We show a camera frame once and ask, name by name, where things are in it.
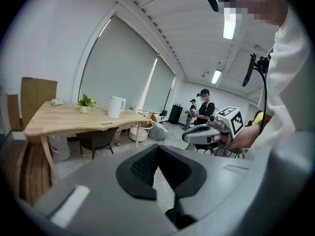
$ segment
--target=black cable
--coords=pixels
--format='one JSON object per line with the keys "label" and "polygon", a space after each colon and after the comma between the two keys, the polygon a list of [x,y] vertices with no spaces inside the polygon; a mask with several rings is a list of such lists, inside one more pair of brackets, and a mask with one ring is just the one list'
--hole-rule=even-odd
{"label": "black cable", "polygon": [[266,79],[265,76],[263,75],[262,72],[259,72],[262,80],[264,81],[264,88],[265,88],[265,106],[264,106],[264,114],[262,116],[262,121],[261,121],[261,125],[260,125],[260,131],[259,134],[261,134],[263,126],[264,126],[264,122],[265,122],[265,116],[266,116],[266,106],[267,106],[267,85],[266,85]]}

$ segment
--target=white electric kettle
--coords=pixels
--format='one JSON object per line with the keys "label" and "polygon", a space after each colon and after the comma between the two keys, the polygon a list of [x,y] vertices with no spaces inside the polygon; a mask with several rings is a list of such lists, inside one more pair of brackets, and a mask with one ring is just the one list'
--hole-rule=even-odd
{"label": "white electric kettle", "polygon": [[109,100],[108,117],[118,118],[120,112],[125,110],[125,105],[126,99],[111,96]]}

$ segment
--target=wooden table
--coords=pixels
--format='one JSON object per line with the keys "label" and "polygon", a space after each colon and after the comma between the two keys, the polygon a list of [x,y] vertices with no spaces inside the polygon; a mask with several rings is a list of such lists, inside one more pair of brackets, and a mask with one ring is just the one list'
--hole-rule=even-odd
{"label": "wooden table", "polygon": [[53,106],[50,101],[46,101],[38,109],[28,123],[25,134],[27,136],[40,135],[47,160],[56,180],[61,180],[61,178],[50,154],[48,136],[107,130],[124,124],[138,123],[135,143],[135,146],[138,146],[138,131],[141,122],[147,122],[148,119],[132,110],[124,110],[119,118],[110,118],[107,116],[107,112],[105,108],[95,107],[89,114],[82,114],[76,104]]}

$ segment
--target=potted plant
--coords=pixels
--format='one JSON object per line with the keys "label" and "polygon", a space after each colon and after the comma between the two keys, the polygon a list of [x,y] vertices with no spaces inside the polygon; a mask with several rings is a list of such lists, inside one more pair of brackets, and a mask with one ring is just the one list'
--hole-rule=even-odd
{"label": "potted plant", "polygon": [[77,107],[80,106],[80,112],[83,114],[88,114],[91,112],[91,109],[95,107],[96,102],[93,99],[90,99],[85,94],[83,94],[83,98],[78,101]]}

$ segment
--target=hand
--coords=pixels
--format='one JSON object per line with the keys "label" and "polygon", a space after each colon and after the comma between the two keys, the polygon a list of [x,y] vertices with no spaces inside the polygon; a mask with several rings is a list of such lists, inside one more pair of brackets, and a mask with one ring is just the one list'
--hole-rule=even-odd
{"label": "hand", "polygon": [[[256,138],[259,136],[260,124],[254,124],[244,127],[242,131],[235,137],[233,144],[228,149],[234,148],[250,148]],[[220,141],[227,143],[227,135],[222,134]]]}

